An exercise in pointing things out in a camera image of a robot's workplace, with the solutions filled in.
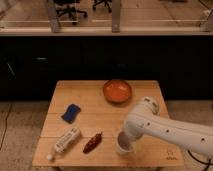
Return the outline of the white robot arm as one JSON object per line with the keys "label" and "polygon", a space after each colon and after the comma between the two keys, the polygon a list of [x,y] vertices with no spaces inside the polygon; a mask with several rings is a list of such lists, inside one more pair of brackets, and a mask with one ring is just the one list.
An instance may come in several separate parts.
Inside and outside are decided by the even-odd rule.
{"label": "white robot arm", "polygon": [[154,98],[140,99],[124,120],[123,130],[127,137],[136,141],[147,134],[213,157],[213,127],[164,118],[158,112],[159,105]]}

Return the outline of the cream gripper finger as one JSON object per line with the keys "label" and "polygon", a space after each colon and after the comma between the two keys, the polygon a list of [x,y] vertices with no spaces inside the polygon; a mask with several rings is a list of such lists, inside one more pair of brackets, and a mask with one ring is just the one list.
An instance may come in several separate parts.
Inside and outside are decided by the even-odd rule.
{"label": "cream gripper finger", "polygon": [[134,152],[138,152],[140,150],[139,141],[133,143],[133,149],[134,149]]}

